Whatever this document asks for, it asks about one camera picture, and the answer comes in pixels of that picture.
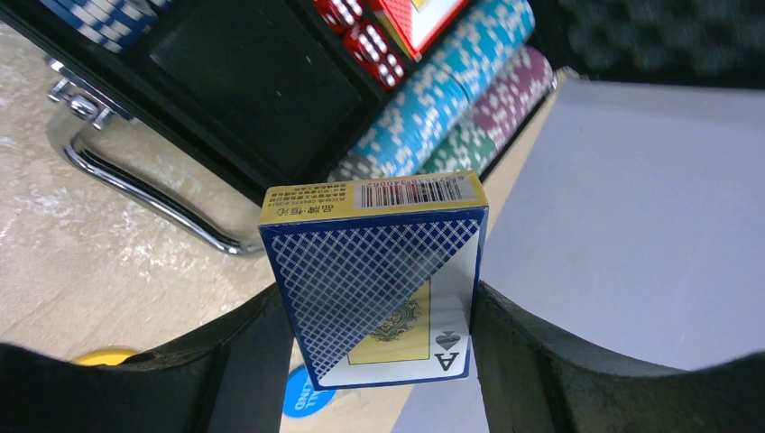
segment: yellow label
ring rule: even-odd
[[[473,171],[274,187],[261,225],[488,206]]]
[[[378,364],[430,358],[430,281],[348,354],[348,363]]]

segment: playing card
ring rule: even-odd
[[[478,234],[318,386],[372,386],[466,377]],[[472,263],[473,272],[466,272]]]
[[[466,374],[487,216],[473,172],[270,189],[261,234],[314,388]]]

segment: wooden surface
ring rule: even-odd
[[[61,359],[149,349],[236,308],[273,282],[264,256],[223,255],[65,163],[48,145],[56,74],[0,23],[0,341]],[[486,182],[491,224],[552,101]],[[147,127],[116,122],[99,150],[179,191],[235,233],[259,209]],[[295,348],[292,367],[300,365]],[[387,433],[411,387],[341,391],[285,432]]]

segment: black foam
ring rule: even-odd
[[[559,0],[587,68],[765,78],[765,0]]]

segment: dice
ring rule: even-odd
[[[313,0],[313,5],[335,33],[346,32],[364,13],[361,0]]]
[[[392,90],[401,83],[404,67],[383,35],[374,24],[362,22],[346,33],[343,44],[382,88]]]

